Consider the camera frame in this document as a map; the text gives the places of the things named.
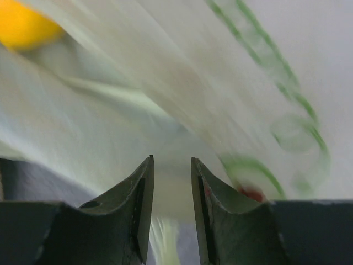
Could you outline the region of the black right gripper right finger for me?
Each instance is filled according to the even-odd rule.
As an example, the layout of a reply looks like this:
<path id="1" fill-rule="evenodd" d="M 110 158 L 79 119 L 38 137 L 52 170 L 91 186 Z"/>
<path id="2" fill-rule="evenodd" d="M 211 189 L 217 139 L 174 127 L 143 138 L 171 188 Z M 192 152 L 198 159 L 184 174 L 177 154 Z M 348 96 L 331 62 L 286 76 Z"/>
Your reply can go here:
<path id="1" fill-rule="evenodd" d="M 288 264 L 269 204 L 238 193 L 195 157 L 191 183 L 201 264 Z"/>

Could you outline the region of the translucent green plastic bag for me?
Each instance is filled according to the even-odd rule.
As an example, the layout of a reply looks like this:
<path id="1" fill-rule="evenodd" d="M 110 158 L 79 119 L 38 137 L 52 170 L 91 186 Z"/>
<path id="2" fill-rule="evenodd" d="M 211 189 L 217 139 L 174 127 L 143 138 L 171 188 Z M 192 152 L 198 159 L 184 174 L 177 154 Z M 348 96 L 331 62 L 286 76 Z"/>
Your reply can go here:
<path id="1" fill-rule="evenodd" d="M 1 44 L 1 157 L 103 190 L 135 148 L 211 151 L 234 186 L 319 198 L 315 73 L 328 1 L 18 1 L 64 36 Z"/>

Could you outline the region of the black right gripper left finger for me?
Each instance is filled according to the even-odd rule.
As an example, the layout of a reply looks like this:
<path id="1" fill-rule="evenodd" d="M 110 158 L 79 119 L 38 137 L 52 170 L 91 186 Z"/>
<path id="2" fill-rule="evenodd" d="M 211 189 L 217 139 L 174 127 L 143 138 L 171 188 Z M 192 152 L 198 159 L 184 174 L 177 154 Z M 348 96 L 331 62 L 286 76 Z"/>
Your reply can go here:
<path id="1" fill-rule="evenodd" d="M 149 156 L 79 208 L 61 203 L 36 264 L 146 264 L 153 190 Z"/>

